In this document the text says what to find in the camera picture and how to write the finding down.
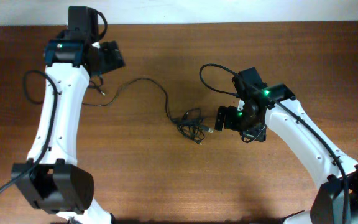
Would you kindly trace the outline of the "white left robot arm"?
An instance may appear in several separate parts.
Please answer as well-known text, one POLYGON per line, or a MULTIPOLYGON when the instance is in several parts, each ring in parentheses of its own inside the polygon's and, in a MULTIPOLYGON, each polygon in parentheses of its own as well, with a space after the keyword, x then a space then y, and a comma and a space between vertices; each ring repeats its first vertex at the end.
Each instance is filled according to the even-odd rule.
POLYGON ((117 43, 101 42, 103 14, 68 8, 68 27, 44 49, 45 96, 40 123, 25 163, 11 177, 34 209, 72 223, 114 223, 94 198, 94 179, 77 166, 76 136, 81 106, 92 77, 125 66, 117 43))

